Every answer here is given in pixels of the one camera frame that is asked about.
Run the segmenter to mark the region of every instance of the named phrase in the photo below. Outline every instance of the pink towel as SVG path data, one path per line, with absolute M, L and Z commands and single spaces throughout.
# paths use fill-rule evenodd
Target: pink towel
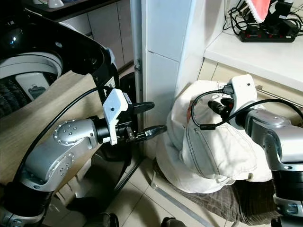
M 257 23 L 262 23 L 268 12 L 270 0 L 245 0 Z

